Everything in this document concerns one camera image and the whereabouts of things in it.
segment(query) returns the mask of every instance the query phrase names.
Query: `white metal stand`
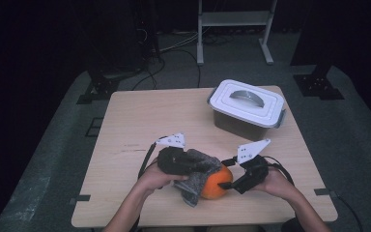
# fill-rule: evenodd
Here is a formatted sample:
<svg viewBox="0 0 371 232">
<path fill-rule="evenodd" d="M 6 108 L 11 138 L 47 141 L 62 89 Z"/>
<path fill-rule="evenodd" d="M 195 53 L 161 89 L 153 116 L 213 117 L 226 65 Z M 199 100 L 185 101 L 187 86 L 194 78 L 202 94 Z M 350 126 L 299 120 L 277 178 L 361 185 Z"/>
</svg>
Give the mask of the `white metal stand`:
<svg viewBox="0 0 371 232">
<path fill-rule="evenodd" d="M 198 1 L 198 42 L 197 42 L 197 63 L 204 64 L 203 54 L 203 27 L 206 26 L 251 26 L 266 25 L 264 38 L 259 39 L 267 64 L 272 65 L 273 60 L 267 46 L 270 35 L 272 20 L 277 0 L 272 0 L 269 11 L 258 12 L 212 12 L 203 13 L 202 0 Z"/>
</svg>

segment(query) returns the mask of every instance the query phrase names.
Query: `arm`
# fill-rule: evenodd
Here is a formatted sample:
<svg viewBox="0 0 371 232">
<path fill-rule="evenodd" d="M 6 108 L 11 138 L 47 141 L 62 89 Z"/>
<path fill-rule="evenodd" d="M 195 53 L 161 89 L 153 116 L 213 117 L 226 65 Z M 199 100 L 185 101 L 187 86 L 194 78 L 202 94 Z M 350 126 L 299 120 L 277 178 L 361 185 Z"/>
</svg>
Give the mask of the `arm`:
<svg viewBox="0 0 371 232">
<path fill-rule="evenodd" d="M 253 188 L 286 200 L 297 214 L 305 231 L 328 232 L 330 229 L 319 217 L 305 196 L 277 170 L 270 167 L 265 181 Z"/>
<path fill-rule="evenodd" d="M 168 175 L 163 173 L 153 161 L 146 172 L 134 184 L 119 210 L 104 228 L 104 232 L 127 232 L 140 216 L 147 197 L 156 189 L 170 184 L 173 180 L 186 180 L 187 176 Z"/>
</svg>

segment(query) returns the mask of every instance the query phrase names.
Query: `plastic container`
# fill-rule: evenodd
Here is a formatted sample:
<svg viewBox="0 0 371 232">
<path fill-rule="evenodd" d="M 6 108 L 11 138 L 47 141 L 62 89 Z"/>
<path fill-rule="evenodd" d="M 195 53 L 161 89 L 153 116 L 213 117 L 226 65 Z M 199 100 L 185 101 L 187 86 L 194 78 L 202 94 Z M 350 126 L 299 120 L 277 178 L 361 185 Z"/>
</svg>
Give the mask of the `plastic container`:
<svg viewBox="0 0 371 232">
<path fill-rule="evenodd" d="M 252 141 L 279 128 L 285 116 L 284 99 L 277 93 L 236 80 L 223 80 L 208 98 L 217 127 Z"/>
</svg>

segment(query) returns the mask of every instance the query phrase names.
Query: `light wood tabletop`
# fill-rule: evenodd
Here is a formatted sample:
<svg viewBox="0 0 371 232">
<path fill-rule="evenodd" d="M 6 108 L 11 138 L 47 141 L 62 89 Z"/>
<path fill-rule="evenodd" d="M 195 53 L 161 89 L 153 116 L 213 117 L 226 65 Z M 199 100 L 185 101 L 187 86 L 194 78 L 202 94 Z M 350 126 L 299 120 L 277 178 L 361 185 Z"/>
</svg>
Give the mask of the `light wood tabletop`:
<svg viewBox="0 0 371 232">
<path fill-rule="evenodd" d="M 262 86 L 283 96 L 277 86 Z M 150 146 L 160 137 L 182 132 L 185 151 L 196 149 L 227 160 L 239 145 L 252 141 L 219 129 L 207 104 L 212 88 L 116 92 L 107 107 L 100 134 L 86 173 L 71 223 L 75 227 L 104 227 L 136 182 L 140 166 Z M 337 219 L 328 195 L 317 196 L 314 189 L 325 185 L 310 156 L 287 102 L 285 121 L 279 129 L 269 129 L 271 140 L 261 155 L 279 160 L 291 174 L 324 221 Z M 164 148 L 157 145 L 150 161 Z M 230 167 L 237 180 L 243 175 L 238 165 Z M 216 200 L 200 199 L 188 206 L 181 192 L 172 186 L 156 190 L 147 200 L 139 226 L 183 226 L 221 224 L 265 224 L 284 222 L 295 216 L 284 200 L 259 191 L 239 194 L 228 190 Z"/>
</svg>

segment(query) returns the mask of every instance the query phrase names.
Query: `orange fruit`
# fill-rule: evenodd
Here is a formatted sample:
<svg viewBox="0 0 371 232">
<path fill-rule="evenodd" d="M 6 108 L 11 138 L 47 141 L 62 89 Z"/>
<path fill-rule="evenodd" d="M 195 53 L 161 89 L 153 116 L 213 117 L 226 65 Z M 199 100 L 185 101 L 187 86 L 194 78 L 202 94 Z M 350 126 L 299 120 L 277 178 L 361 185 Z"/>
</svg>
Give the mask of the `orange fruit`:
<svg viewBox="0 0 371 232">
<path fill-rule="evenodd" d="M 207 182 L 201 191 L 201 196 L 209 200 L 221 197 L 227 192 L 227 190 L 222 189 L 218 183 L 224 182 L 233 182 L 233 173 L 231 173 L 228 167 L 222 164 L 221 169 L 210 175 L 207 179 Z"/>
</svg>

